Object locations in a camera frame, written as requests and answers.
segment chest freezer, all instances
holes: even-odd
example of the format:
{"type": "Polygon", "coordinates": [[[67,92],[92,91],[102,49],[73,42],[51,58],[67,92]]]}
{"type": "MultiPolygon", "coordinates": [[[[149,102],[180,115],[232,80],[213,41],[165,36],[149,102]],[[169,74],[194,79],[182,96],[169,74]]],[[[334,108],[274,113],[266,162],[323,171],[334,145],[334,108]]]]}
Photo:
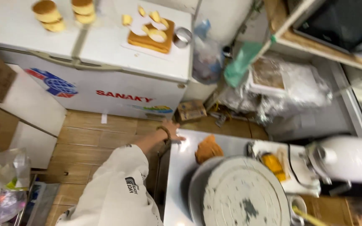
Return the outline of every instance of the chest freezer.
{"type": "Polygon", "coordinates": [[[125,48],[129,30],[112,20],[141,5],[176,28],[191,30],[190,14],[143,1],[122,2],[113,10],[113,2],[104,0],[89,26],[74,21],[70,1],[56,1],[67,29],[51,33],[34,18],[34,2],[0,0],[0,57],[6,63],[18,64],[67,109],[147,119],[173,116],[191,73],[191,47],[172,46],[168,59],[125,48]]]}

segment white jacket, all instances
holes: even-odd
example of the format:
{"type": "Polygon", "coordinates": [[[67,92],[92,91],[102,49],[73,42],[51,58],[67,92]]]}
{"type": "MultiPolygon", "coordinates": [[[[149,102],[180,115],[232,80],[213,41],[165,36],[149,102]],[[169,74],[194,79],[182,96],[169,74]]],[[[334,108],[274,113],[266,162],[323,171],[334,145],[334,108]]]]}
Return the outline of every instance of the white jacket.
{"type": "Polygon", "coordinates": [[[163,226],[157,205],[143,185],[148,160],[132,144],[117,148],[98,168],[79,199],[56,226],[163,226]]]}

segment microwave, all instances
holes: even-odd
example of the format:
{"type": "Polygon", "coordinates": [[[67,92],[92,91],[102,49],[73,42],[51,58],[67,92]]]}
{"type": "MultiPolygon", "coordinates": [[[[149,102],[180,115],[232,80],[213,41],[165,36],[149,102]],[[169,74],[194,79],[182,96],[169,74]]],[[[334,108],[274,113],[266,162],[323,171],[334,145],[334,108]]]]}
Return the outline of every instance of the microwave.
{"type": "MultiPolygon", "coordinates": [[[[287,0],[289,11],[300,2],[287,0]]],[[[362,56],[362,0],[315,0],[292,28],[341,52],[362,56]]]]}

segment green plastic bag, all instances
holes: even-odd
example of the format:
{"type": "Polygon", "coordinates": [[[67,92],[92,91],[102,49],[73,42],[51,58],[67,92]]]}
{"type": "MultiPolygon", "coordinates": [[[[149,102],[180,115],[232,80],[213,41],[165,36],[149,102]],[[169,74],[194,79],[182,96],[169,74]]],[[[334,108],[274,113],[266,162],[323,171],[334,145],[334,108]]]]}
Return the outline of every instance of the green plastic bag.
{"type": "Polygon", "coordinates": [[[262,43],[249,41],[244,42],[237,58],[224,70],[224,78],[229,86],[233,88],[238,86],[241,79],[244,77],[248,66],[252,63],[252,60],[261,49],[262,43]]]}

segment person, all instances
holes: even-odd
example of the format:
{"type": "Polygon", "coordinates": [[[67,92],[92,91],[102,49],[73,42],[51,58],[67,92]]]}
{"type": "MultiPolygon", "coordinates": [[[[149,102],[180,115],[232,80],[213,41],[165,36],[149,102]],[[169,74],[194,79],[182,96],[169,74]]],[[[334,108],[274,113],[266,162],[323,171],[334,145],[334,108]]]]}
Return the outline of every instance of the person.
{"type": "Polygon", "coordinates": [[[164,121],[158,129],[113,151],[94,173],[78,205],[63,213],[56,226],[162,226],[158,207],[146,191],[146,154],[160,141],[185,140],[179,124],[164,121]]]}

